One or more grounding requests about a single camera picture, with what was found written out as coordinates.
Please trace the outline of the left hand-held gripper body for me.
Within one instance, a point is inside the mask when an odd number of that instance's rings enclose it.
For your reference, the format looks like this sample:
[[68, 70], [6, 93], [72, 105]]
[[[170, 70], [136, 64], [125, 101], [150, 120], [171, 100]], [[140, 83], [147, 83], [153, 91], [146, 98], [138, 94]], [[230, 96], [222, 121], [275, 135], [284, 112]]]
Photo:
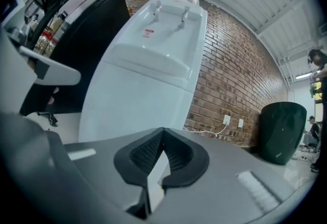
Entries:
[[19, 113], [36, 74], [0, 27], [0, 112]]

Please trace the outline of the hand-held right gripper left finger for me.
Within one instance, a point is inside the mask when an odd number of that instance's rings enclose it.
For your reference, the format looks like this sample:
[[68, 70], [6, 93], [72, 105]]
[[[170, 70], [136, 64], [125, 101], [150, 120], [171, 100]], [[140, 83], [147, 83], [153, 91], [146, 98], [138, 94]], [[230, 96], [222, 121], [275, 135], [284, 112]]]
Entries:
[[159, 161], [164, 150], [163, 128], [149, 129], [108, 140], [67, 144], [72, 153], [95, 151], [93, 155], [74, 160], [78, 173], [86, 182], [83, 192], [89, 194], [83, 203], [82, 224], [164, 224], [151, 208], [150, 192], [163, 166]]

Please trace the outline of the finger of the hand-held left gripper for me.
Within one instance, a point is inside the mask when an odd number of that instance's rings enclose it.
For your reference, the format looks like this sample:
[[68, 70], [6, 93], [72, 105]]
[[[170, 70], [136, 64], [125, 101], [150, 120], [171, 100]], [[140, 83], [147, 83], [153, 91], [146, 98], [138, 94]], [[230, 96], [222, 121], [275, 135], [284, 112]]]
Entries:
[[44, 57], [26, 47], [19, 47], [18, 52], [21, 55], [36, 59], [34, 72], [37, 75], [37, 79], [35, 84], [76, 85], [81, 79], [81, 74], [78, 70]]
[[54, 224], [85, 224], [83, 181], [60, 137], [0, 113], [0, 160], [20, 193]]

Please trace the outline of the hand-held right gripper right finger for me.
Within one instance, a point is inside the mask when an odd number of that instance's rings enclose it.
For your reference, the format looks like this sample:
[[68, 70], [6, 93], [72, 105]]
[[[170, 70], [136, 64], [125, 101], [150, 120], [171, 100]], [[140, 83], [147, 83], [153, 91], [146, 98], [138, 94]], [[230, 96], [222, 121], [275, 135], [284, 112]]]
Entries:
[[280, 224], [309, 193], [295, 189], [270, 166], [230, 143], [181, 131], [209, 155], [192, 185], [167, 190], [150, 224]]

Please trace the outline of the white water dispenser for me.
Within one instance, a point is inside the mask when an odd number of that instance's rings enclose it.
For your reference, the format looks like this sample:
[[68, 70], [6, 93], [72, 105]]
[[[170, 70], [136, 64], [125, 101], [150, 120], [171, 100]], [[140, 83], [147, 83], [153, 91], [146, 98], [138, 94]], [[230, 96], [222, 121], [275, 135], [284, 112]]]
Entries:
[[200, 72], [207, 11], [199, 0], [149, 0], [103, 54], [83, 103], [79, 142], [182, 129]]

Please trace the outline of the pack of clear plastic bottles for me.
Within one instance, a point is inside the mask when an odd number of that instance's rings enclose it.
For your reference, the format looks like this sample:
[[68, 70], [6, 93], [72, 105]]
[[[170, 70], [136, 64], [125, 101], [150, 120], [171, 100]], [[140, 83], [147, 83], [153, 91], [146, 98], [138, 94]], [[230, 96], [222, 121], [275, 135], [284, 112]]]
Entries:
[[49, 25], [43, 30], [38, 38], [33, 51], [50, 58], [55, 46], [64, 34], [65, 12], [56, 16], [55, 20], [51, 20]]

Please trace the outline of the plastic trash bin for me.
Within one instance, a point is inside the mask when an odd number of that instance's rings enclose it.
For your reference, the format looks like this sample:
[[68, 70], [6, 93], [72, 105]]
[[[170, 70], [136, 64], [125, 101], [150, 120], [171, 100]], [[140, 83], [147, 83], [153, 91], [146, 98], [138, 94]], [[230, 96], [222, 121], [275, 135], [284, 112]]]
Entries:
[[307, 110], [294, 102], [266, 105], [259, 117], [258, 155], [286, 165], [295, 154], [306, 124]]

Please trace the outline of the green plant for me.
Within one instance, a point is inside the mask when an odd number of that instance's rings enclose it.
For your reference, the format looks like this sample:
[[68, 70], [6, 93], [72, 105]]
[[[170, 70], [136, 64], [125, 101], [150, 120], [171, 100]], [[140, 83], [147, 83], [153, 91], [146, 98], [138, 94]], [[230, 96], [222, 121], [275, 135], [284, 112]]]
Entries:
[[313, 99], [321, 99], [322, 91], [321, 91], [321, 82], [312, 82], [310, 84], [310, 95]]

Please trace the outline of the white tap with grey band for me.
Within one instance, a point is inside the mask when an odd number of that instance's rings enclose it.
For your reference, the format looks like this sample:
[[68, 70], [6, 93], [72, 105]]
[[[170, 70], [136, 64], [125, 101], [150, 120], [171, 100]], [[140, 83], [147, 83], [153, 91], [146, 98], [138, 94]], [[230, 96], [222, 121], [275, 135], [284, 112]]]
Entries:
[[190, 7], [189, 6], [185, 6], [184, 12], [183, 12], [183, 14], [181, 16], [181, 23], [179, 25], [179, 27], [181, 29], [184, 29], [185, 28], [185, 24], [186, 24], [186, 20], [188, 18], [188, 15], [189, 15], [189, 11], [190, 11]]

